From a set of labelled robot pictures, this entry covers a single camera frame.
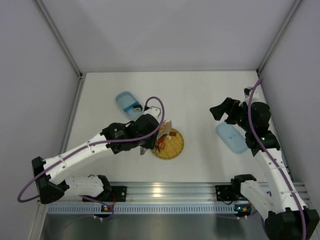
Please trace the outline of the rice sushi roll piece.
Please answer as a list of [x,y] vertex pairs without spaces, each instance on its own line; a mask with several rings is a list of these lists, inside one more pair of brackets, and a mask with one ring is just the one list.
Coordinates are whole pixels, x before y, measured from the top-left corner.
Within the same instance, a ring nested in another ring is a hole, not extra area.
[[141,105],[134,105],[133,106],[133,111],[134,112],[141,112],[143,110]]

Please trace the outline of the metal tongs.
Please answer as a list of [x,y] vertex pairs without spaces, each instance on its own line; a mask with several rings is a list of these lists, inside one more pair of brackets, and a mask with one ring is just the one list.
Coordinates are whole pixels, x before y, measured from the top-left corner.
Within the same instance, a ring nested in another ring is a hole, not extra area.
[[[157,137],[156,137],[156,140],[158,141],[159,139],[161,139],[162,137],[164,137],[165,136],[165,134],[168,134],[170,131],[168,131],[168,132],[166,132],[166,133],[164,133],[164,132],[160,132],[160,129],[159,129],[159,132],[158,132],[158,135],[157,135]],[[147,152],[147,148],[143,148],[143,147],[141,147],[140,148],[140,155],[141,156],[143,156],[146,152]]]

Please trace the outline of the brown chocolate block food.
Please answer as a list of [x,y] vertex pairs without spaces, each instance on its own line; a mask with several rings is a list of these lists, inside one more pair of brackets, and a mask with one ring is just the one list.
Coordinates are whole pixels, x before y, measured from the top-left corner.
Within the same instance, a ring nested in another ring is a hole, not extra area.
[[169,133],[169,135],[170,135],[171,137],[176,137],[176,136],[179,136],[180,133],[179,133],[179,132],[176,132],[176,131],[171,131],[171,132]]

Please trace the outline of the orange fish-shaped food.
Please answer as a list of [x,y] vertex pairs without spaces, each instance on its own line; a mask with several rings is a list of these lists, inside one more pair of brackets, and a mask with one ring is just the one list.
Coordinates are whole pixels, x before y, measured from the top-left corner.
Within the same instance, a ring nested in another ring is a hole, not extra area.
[[171,121],[168,121],[166,122],[165,124],[163,124],[159,130],[159,132],[164,132],[164,133],[167,133],[169,132],[170,130],[172,129],[172,122]]

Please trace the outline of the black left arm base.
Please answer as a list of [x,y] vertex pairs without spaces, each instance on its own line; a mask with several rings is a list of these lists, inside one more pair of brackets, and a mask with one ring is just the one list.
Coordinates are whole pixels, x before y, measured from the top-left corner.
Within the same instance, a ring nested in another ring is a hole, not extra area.
[[92,196],[85,196],[82,198],[83,202],[126,202],[127,199],[127,186],[120,185],[120,186],[112,186],[110,192],[102,192],[97,197]]

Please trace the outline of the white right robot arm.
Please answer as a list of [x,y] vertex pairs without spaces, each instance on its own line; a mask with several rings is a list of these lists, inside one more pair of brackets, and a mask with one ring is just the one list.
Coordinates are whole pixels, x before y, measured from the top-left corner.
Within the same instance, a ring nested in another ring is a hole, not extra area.
[[220,105],[211,107],[216,121],[227,114],[225,123],[238,125],[245,131],[245,142],[262,169],[269,187],[266,192],[251,174],[231,179],[234,193],[248,199],[264,221],[270,240],[309,240],[320,216],[309,209],[299,196],[282,158],[280,144],[270,131],[270,107],[256,101],[251,105],[227,97]]

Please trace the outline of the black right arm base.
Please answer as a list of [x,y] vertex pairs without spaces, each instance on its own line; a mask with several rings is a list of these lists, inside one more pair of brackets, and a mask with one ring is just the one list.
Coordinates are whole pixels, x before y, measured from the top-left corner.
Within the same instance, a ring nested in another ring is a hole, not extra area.
[[233,185],[216,185],[216,199],[220,202],[232,202],[243,199],[238,187]]

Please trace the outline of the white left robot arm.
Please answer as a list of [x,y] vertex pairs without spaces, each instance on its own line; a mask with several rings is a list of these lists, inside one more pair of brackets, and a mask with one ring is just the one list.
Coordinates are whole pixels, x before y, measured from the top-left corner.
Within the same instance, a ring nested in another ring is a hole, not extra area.
[[76,171],[104,157],[142,147],[153,149],[158,135],[159,120],[150,113],[129,123],[112,123],[86,143],[61,155],[31,161],[35,183],[42,204],[51,204],[65,196],[82,200],[107,202],[113,189],[107,177],[91,173],[76,176]]

